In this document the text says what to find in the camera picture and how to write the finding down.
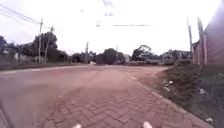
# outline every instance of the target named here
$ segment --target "tree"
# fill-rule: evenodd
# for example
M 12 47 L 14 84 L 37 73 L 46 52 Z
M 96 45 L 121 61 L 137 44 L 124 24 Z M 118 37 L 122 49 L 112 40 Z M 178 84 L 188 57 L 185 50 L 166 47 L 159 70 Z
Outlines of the tree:
M 57 49 L 57 47 L 58 47 L 56 44 L 57 37 L 52 32 L 42 33 L 41 35 L 36 36 L 33 41 L 34 46 L 37 47 L 36 50 L 38 50 L 38 48 L 39 48 L 39 39 L 40 38 L 41 38 L 41 49 L 40 49 L 41 55 L 45 56 L 47 58 L 48 48 Z
M 145 61 L 152 57 L 151 48 L 147 45 L 141 45 L 139 48 L 135 49 L 132 54 L 132 60 L 134 61 Z
M 103 59 L 104 62 L 106 64 L 112 65 L 117 60 L 117 51 L 114 50 L 113 48 L 105 49 L 103 52 L 103 56 L 104 56 L 104 59 Z
M 104 55 L 102 53 L 96 55 L 96 63 L 97 64 L 105 64 Z
M 0 36 L 0 55 L 3 54 L 6 44 L 7 44 L 7 41 L 4 39 L 3 36 Z

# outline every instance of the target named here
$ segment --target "dirt patch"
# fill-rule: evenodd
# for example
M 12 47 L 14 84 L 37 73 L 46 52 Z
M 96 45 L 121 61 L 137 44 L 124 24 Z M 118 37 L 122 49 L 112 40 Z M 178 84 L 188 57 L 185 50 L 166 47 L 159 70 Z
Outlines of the dirt patch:
M 157 90 L 215 128 L 224 123 L 224 67 L 178 66 L 157 78 Z

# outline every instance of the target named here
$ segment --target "paved sidewalk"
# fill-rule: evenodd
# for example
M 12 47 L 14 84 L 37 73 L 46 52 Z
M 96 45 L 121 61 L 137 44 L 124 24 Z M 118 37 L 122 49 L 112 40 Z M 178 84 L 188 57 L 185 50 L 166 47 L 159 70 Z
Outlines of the paved sidewalk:
M 69 98 L 61 96 L 48 103 L 48 111 L 37 126 L 142 128 L 148 121 L 153 128 L 212 128 L 119 71 L 105 71 L 90 83 Z

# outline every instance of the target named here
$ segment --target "overcast sky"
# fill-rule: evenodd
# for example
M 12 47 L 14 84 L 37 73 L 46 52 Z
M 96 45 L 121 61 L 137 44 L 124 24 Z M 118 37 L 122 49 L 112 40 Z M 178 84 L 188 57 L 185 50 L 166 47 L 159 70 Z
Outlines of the overcast sky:
M 106 1 L 112 4 L 105 7 L 102 0 L 0 0 L 0 4 L 36 21 L 43 18 L 46 26 L 42 32 L 53 25 L 59 49 L 69 54 L 83 52 L 87 41 L 89 49 L 97 53 L 118 46 L 119 51 L 132 54 L 142 44 L 157 54 L 169 49 L 189 50 L 186 16 L 193 25 L 193 41 L 197 41 L 196 17 L 200 16 L 206 26 L 219 5 L 219 0 Z M 128 24 L 150 26 L 113 26 Z M 38 24 L 21 20 L 0 7 L 0 35 L 8 42 L 28 43 L 38 33 Z

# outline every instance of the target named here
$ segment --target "asphalt road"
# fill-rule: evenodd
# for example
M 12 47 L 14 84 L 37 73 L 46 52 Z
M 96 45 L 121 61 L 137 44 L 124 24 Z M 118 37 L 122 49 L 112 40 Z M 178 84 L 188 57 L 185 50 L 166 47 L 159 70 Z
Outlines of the asphalt road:
M 15 128 L 211 128 L 149 86 L 164 67 L 75 66 L 0 72 L 0 98 Z
M 31 128 L 38 107 L 71 90 L 90 85 L 102 71 L 140 69 L 122 66 L 80 66 L 0 73 L 0 98 L 16 128 Z

